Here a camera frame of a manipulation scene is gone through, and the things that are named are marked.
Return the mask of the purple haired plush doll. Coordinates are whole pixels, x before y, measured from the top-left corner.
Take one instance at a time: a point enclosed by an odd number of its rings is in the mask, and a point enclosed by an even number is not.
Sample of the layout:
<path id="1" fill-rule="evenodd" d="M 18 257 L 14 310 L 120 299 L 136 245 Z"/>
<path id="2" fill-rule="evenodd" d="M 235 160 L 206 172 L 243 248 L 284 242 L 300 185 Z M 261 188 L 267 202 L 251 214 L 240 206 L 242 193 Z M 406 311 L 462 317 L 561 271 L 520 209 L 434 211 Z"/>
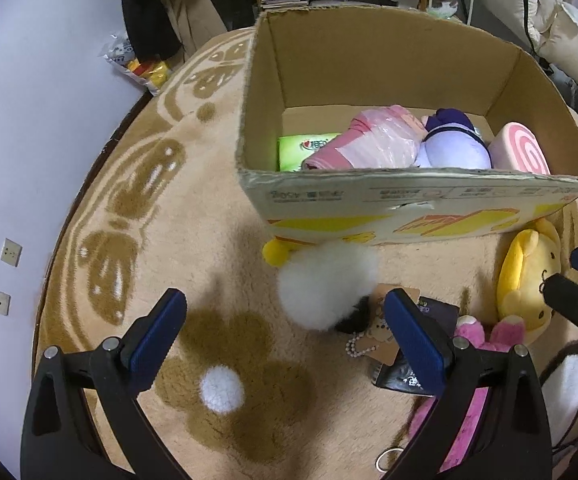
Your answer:
<path id="1" fill-rule="evenodd" d="M 466 114 L 456 108 L 439 108 L 426 119 L 427 134 L 414 162 L 417 168 L 492 168 L 487 145 Z"/>

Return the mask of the plastic bag with toys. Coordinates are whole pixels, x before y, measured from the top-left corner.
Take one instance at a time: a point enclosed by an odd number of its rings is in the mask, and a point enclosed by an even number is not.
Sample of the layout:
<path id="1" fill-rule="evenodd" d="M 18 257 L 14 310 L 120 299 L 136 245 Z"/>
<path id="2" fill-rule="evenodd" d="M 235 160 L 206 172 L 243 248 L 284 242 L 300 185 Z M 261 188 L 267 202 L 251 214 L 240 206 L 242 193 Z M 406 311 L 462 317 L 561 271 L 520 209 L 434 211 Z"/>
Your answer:
<path id="1" fill-rule="evenodd" d="M 172 75 L 167 62 L 159 58 L 140 61 L 125 32 L 112 35 L 109 44 L 102 48 L 101 56 L 114 70 L 146 88 L 152 96 L 161 92 Z"/>

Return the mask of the beige patterned carpet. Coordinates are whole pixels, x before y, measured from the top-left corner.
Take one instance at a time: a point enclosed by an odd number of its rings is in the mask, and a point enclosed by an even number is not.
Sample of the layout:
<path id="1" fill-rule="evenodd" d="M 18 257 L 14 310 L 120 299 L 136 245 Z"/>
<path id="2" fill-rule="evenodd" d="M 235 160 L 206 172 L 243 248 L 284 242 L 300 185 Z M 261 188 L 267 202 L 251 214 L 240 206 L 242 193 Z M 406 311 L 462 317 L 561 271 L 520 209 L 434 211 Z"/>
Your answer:
<path id="1" fill-rule="evenodd" d="M 212 40 L 132 122 L 57 251 L 39 343 L 66 352 L 122 335 L 169 288 L 187 318 L 138 402 L 196 479 L 374 479 L 418 401 L 377 388 L 347 336 L 280 307 L 262 256 L 277 238 L 236 165 L 254 27 Z M 578 115 L 570 110 L 578 125 Z M 548 214 L 560 258 L 578 247 L 578 198 Z M 417 289 L 486 325 L 518 230 L 376 249 L 379 283 Z"/>

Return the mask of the yellow dog plush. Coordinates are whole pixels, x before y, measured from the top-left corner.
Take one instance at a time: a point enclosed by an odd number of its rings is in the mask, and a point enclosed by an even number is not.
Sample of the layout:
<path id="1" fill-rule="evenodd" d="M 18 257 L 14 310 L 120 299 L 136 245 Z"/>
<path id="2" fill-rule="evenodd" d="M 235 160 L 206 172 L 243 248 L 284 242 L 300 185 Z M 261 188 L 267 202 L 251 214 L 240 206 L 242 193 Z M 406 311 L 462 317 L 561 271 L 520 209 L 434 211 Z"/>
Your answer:
<path id="1" fill-rule="evenodd" d="M 548 220 L 534 221 L 510 243 L 498 273 L 496 307 L 499 318 L 522 318 L 525 344 L 536 341 L 551 323 L 553 309 L 544 301 L 542 286 L 561 270 L 560 238 Z"/>

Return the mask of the wall socket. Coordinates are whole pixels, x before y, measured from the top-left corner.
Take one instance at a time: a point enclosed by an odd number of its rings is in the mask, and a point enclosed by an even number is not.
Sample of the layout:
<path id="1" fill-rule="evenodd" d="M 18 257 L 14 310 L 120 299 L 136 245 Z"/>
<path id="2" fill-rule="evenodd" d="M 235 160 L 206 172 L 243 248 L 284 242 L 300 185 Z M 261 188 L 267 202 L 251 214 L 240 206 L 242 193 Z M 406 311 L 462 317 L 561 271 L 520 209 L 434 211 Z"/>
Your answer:
<path id="1" fill-rule="evenodd" d="M 6 238 L 2 243 L 0 261 L 16 268 L 19 265 L 22 249 L 20 244 Z"/>
<path id="2" fill-rule="evenodd" d="M 0 315 L 7 316 L 9 314 L 10 304 L 11 296 L 0 291 Z"/>

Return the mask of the upper wall socket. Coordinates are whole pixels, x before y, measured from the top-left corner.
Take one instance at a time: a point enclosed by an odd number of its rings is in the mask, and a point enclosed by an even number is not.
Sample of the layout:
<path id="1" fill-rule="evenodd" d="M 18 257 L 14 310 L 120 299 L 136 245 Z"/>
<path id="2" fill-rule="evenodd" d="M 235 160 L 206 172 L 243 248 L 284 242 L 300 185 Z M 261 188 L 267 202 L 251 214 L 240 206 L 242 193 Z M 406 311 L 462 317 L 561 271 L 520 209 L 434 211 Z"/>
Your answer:
<path id="1" fill-rule="evenodd" d="M 16 268 L 19 265 L 22 249 L 20 244 L 6 238 L 2 243 L 0 261 Z"/>

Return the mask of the pink packaged item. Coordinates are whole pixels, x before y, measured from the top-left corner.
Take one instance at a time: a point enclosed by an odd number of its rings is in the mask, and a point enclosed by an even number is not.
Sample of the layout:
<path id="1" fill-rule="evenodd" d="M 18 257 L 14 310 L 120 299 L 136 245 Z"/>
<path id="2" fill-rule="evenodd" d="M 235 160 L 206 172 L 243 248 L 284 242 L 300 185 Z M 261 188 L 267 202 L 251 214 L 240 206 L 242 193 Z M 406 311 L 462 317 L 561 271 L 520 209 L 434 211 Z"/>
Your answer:
<path id="1" fill-rule="evenodd" d="M 414 164 L 426 127 L 400 105 L 369 108 L 303 163 L 305 170 L 402 169 Z"/>

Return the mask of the white black fluffy plush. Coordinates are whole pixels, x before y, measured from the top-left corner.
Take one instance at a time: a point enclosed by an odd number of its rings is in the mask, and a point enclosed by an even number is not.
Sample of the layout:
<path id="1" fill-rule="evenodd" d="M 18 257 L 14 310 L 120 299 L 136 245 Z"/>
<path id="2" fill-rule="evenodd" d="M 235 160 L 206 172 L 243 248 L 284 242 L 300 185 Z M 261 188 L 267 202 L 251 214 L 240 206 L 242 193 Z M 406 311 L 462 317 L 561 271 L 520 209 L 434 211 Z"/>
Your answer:
<path id="1" fill-rule="evenodd" d="M 274 238 L 262 256 L 278 270 L 278 299 L 289 320 L 319 332 L 367 329 L 369 296 L 379 283 L 375 248 L 343 240 L 292 246 Z"/>

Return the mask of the pink bear plush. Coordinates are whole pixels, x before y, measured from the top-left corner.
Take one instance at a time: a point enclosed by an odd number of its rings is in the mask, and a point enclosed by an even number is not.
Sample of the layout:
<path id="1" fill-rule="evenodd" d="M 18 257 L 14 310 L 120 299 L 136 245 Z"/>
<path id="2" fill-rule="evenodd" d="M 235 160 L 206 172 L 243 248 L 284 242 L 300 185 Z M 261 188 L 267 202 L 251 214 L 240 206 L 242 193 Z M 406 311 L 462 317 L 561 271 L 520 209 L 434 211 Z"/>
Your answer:
<path id="1" fill-rule="evenodd" d="M 525 334 L 526 324 L 524 324 L 524 320 L 514 314 L 502 318 L 492 328 L 489 336 L 486 335 L 481 322 L 471 315 L 461 316 L 457 320 L 454 330 L 455 337 L 467 339 L 472 344 L 472 347 L 478 350 L 502 353 L 507 353 L 516 344 L 522 344 Z M 469 399 L 469 405 L 460 423 L 460 429 L 458 429 L 457 435 L 438 469 L 438 474 L 443 474 L 444 471 L 458 466 L 466 457 L 469 445 L 474 440 L 489 392 L 488 387 L 475 388 L 475 384 L 475 382 L 460 384 L 463 387 L 463 398 Z M 436 404 L 436 398 L 429 398 L 419 405 L 409 423 L 409 440 L 413 440 L 417 436 Z"/>

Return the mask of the brown paper tag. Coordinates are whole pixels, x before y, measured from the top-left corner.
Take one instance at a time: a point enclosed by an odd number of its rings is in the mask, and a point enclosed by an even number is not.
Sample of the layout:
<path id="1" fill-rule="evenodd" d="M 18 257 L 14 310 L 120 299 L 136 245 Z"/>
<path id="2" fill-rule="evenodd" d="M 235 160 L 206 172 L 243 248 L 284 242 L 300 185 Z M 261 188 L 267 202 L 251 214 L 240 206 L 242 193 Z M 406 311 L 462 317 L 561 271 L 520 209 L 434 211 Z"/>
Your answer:
<path id="1" fill-rule="evenodd" d="M 368 356 L 385 365 L 392 365 L 400 350 L 385 320 L 385 296 L 395 288 L 401 288 L 401 285 L 379 284 L 374 289 L 368 299 L 370 313 L 368 327 L 355 341 L 355 350 L 361 353 L 361 356 Z"/>

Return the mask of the stack of books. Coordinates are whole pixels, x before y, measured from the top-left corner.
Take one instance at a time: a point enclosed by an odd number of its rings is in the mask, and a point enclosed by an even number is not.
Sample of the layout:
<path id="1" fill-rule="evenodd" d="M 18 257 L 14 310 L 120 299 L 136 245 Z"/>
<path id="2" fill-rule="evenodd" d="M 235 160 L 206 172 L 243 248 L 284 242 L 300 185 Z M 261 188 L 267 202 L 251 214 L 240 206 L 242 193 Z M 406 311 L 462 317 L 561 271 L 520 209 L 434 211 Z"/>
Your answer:
<path id="1" fill-rule="evenodd" d="M 308 6 L 310 0 L 261 0 L 263 10 L 275 10 L 284 8 L 297 8 L 298 6 Z"/>

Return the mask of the lower wall socket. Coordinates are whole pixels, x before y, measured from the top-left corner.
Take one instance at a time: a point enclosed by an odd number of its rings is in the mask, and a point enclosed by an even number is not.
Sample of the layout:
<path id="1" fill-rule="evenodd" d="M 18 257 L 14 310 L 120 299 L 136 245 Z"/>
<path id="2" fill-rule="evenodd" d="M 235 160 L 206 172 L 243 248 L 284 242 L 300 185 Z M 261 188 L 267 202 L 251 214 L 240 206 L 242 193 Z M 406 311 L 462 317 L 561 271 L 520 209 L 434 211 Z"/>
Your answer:
<path id="1" fill-rule="evenodd" d="M 10 304 L 11 296 L 0 291 L 0 315 L 7 316 L 9 314 Z"/>

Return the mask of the beige trench coat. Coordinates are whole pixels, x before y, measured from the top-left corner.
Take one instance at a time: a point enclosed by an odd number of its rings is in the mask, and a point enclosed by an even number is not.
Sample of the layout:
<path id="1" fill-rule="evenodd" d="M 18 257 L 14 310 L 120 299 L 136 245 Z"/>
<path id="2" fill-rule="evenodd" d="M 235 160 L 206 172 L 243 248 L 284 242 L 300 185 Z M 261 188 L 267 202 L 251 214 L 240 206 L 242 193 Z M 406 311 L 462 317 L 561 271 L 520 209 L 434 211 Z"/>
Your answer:
<path id="1" fill-rule="evenodd" d="M 186 61 L 204 44 L 227 32 L 211 0 L 162 0 L 174 32 L 181 42 L 176 60 Z"/>

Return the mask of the cardboard box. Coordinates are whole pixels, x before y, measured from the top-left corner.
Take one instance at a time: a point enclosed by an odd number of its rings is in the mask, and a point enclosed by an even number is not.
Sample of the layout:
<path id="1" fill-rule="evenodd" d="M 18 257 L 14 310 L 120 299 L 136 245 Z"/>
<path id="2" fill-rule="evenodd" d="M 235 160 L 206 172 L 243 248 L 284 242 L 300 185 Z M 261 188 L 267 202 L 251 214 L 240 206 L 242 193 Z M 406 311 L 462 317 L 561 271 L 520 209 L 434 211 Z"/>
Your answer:
<path id="1" fill-rule="evenodd" d="M 396 8 L 263 13 L 240 185 L 285 243 L 518 230 L 578 198 L 578 125 L 516 44 Z"/>

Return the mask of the green tissue pack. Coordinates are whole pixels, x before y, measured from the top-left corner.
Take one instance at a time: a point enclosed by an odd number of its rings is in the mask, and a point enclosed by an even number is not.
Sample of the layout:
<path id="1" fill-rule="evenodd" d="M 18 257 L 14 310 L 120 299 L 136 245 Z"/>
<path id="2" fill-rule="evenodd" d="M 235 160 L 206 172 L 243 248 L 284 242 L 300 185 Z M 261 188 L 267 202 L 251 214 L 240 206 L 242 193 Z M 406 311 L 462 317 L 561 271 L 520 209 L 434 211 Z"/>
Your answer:
<path id="1" fill-rule="evenodd" d="M 278 169 L 280 171 L 299 171 L 302 163 L 313 153 L 320 150 L 338 133 L 296 134 L 282 136 L 277 142 Z"/>

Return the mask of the pink swirl plush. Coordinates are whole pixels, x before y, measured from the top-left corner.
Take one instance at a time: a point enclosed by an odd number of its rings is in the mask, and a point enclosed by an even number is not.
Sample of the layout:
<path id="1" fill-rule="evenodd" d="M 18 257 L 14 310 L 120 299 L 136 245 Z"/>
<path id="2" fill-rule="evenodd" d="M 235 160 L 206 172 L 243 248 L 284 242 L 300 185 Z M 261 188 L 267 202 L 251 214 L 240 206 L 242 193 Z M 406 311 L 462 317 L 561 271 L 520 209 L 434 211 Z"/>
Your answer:
<path id="1" fill-rule="evenodd" d="M 489 144 L 489 153 L 494 169 L 551 173 L 536 136 L 520 122 L 507 122 Z"/>

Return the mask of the dark booklet card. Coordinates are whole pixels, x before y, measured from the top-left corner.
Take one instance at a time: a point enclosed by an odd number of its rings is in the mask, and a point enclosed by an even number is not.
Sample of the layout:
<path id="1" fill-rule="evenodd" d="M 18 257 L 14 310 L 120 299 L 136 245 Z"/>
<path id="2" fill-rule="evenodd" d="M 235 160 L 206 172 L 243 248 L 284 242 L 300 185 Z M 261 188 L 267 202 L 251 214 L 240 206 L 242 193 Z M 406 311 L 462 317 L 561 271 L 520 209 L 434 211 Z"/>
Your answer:
<path id="1" fill-rule="evenodd" d="M 385 322 L 400 349 L 391 365 L 380 364 L 373 375 L 377 388 L 440 396 L 446 388 L 449 349 L 458 318 L 453 304 L 423 297 L 417 304 L 403 288 L 385 296 Z"/>

